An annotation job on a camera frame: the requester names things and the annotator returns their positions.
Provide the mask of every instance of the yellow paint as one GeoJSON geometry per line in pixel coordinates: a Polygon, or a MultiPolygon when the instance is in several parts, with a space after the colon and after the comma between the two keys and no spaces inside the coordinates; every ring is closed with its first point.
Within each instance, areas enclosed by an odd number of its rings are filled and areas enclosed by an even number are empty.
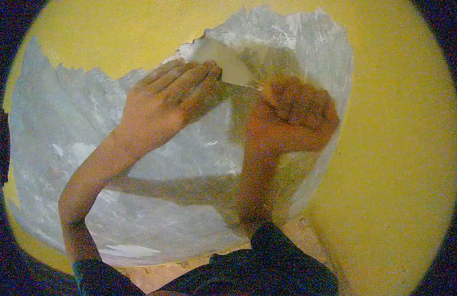
{"type": "Polygon", "coordinates": [[[50,267],[72,274],[69,259],[60,251],[53,249],[42,241],[31,236],[21,228],[16,219],[10,214],[7,204],[8,218],[10,226],[16,237],[18,244],[31,256],[41,262],[48,264],[50,267]]]}
{"type": "MultiPolygon", "coordinates": [[[[52,1],[31,34],[54,66],[100,67],[116,79],[156,66],[242,4],[262,3],[52,1]]],[[[321,6],[347,29],[355,56],[351,101],[307,213],[354,292],[406,295],[431,263],[457,196],[457,99],[440,50],[405,1],[270,4],[283,14],[321,6]]],[[[22,53],[7,84],[7,108],[22,53]]],[[[8,188],[6,197],[15,203],[15,196],[8,188]]],[[[15,232],[26,250],[47,250],[15,232]]],[[[62,255],[35,256],[47,263],[57,256],[70,270],[62,255]]]]}

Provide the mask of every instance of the finger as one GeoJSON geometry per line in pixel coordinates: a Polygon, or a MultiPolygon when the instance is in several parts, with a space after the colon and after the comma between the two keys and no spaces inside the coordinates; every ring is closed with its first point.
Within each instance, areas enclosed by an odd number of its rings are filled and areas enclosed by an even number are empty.
{"type": "Polygon", "coordinates": [[[148,91],[150,93],[156,94],[164,90],[168,85],[170,85],[174,80],[178,79],[181,75],[183,75],[186,71],[197,67],[198,64],[195,62],[189,62],[187,64],[178,66],[176,68],[171,69],[168,73],[164,74],[158,80],[155,80],[153,83],[149,85],[148,91]]]}
{"type": "Polygon", "coordinates": [[[215,66],[215,62],[208,61],[194,67],[178,77],[171,85],[164,90],[162,95],[168,99],[169,105],[177,105],[189,91],[201,83],[210,69],[215,66]]]}
{"type": "Polygon", "coordinates": [[[332,136],[327,130],[313,131],[291,124],[273,124],[272,134],[276,136],[284,152],[319,151],[332,136]]]}
{"type": "Polygon", "coordinates": [[[150,74],[148,74],[143,79],[138,81],[136,87],[145,88],[145,87],[149,86],[150,83],[158,80],[159,78],[161,78],[163,75],[168,73],[173,68],[181,66],[182,64],[184,64],[183,58],[169,61],[169,62],[161,65],[160,67],[154,69],[153,71],[150,72],[150,74]]]}
{"type": "Polygon", "coordinates": [[[204,81],[194,88],[190,96],[187,96],[179,105],[188,122],[193,122],[204,115],[211,107],[211,98],[215,95],[217,81],[222,74],[222,69],[214,66],[204,81]]]}

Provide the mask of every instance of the right hand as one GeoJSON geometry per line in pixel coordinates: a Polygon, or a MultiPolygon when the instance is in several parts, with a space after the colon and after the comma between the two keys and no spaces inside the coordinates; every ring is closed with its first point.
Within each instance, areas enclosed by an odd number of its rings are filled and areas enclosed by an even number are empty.
{"type": "Polygon", "coordinates": [[[262,92],[261,102],[248,122],[246,149],[280,155],[295,151],[320,151],[327,145],[339,124],[335,104],[330,97],[320,125],[316,124],[314,129],[286,120],[273,105],[276,100],[267,97],[267,92],[262,92]]]}

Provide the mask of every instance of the person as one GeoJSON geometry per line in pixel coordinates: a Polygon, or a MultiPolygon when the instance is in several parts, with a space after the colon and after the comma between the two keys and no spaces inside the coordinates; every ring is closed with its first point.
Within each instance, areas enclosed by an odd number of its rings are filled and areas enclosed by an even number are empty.
{"type": "MultiPolygon", "coordinates": [[[[214,61],[161,65],[127,94],[120,124],[72,175],[58,208],[68,257],[82,295],[145,295],[131,281],[102,262],[85,225],[100,191],[208,110],[221,75],[214,61]]],[[[249,250],[214,254],[148,295],[337,295],[338,280],[323,264],[304,254],[272,222],[267,193],[280,155],[321,150],[338,125],[332,102],[322,127],[310,130],[277,117],[261,98],[247,124],[244,163],[237,205],[241,228],[251,238],[249,250]]]]}

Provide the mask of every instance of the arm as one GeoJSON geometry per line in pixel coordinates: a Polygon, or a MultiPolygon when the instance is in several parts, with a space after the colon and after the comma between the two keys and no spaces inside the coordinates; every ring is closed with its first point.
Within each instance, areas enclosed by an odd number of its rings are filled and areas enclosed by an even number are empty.
{"type": "Polygon", "coordinates": [[[114,131],[72,175],[58,203],[64,245],[71,262],[100,259],[95,242],[85,226],[85,217],[107,183],[137,160],[118,142],[114,131]]]}
{"type": "Polygon", "coordinates": [[[272,222],[268,197],[279,156],[258,152],[247,145],[237,197],[242,230],[251,238],[264,222],[272,222]]]}
{"type": "Polygon", "coordinates": [[[328,100],[320,127],[310,129],[282,118],[262,93],[261,103],[250,116],[237,205],[241,228],[251,238],[262,224],[272,222],[271,191],[276,165],[285,152],[319,151],[338,126],[334,103],[328,100]]]}
{"type": "Polygon", "coordinates": [[[101,259],[85,225],[97,195],[115,175],[169,141],[201,114],[220,76],[213,62],[168,62],[137,83],[127,96],[121,123],[72,175],[58,202],[71,262],[101,259]]]}

